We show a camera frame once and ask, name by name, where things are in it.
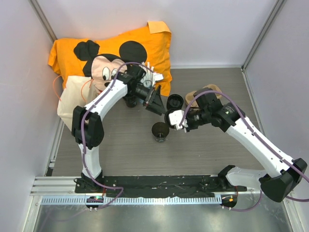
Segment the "paper takeout bag orange handles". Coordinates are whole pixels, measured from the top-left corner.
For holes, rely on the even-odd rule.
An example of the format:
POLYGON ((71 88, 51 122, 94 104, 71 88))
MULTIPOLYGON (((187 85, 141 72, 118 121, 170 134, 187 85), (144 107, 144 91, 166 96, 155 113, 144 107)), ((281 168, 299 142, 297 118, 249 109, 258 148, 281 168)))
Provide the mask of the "paper takeout bag orange handles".
POLYGON ((73 110, 84 107, 98 96, 91 77, 69 76, 65 88, 59 97, 57 115, 71 131, 73 110))

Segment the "black cup lid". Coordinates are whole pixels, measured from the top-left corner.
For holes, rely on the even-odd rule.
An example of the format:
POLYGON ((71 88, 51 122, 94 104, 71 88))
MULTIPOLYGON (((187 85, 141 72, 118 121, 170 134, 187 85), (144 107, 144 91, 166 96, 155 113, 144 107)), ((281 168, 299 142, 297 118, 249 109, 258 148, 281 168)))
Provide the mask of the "black cup lid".
POLYGON ((170 129, 174 129, 174 126, 173 125, 171 125, 171 123, 170 123, 170 119, 169 119, 169 115, 171 114, 171 113, 173 113, 175 111, 175 109, 168 109, 167 111, 166 111, 166 113, 165 113, 165 115, 164 115, 164 121, 165 121, 165 123, 168 125, 168 127, 170 128, 170 129))

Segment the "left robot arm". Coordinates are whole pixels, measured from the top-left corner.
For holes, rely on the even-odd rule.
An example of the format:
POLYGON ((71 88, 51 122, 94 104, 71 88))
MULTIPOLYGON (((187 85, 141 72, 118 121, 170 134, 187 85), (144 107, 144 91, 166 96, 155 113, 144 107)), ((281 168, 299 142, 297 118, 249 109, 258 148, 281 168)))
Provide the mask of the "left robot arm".
POLYGON ((76 179, 78 187, 93 193, 103 185, 103 173, 99 163, 99 145, 104 138, 103 120, 106 114, 120 100, 128 103, 140 99, 146 110, 157 115, 166 112, 161 98, 162 74, 151 67, 137 62, 122 64, 115 70, 108 86, 86 106, 73 110, 71 133, 82 154, 83 169, 76 179))

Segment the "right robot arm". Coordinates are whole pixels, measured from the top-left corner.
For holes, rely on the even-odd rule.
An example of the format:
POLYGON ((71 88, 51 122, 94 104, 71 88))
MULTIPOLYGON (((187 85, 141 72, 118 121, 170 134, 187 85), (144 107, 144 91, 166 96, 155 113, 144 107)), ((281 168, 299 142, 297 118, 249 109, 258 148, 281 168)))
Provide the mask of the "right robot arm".
POLYGON ((234 186, 255 188, 271 200, 282 202, 302 179, 309 179, 305 175, 307 163, 277 148, 232 100, 223 105, 217 98, 218 94, 211 88, 203 88, 193 94, 182 118, 182 122, 187 124, 186 130, 212 124, 235 138, 263 166, 263 170, 226 166, 219 173, 220 189, 228 191, 234 186))

